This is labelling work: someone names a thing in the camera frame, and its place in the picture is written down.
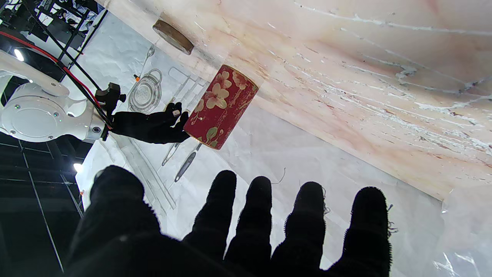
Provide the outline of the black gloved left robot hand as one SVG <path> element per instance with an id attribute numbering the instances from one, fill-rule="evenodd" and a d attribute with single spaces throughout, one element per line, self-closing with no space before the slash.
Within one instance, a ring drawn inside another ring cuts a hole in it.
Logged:
<path id="1" fill-rule="evenodd" d="M 235 237 L 232 220 L 236 175 L 221 171 L 192 230 L 182 240 L 161 233 L 143 201 L 139 179 L 116 165 L 100 171 L 90 206 L 72 240 L 69 277 L 388 277 L 392 264 L 386 198 L 376 187 L 355 196 L 339 260 L 320 268 L 326 234 L 324 191 L 300 187 L 287 217 L 285 239 L 272 250 L 272 184 L 255 177 L 246 193 Z"/>

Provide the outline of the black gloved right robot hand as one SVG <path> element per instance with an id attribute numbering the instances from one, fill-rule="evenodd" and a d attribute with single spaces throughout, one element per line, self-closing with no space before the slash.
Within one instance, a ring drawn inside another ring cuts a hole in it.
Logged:
<path id="1" fill-rule="evenodd" d="M 149 144 L 182 143 L 190 137 L 183 129 L 188 118 L 181 102 L 171 102 L 163 112 L 117 112 L 110 131 Z"/>

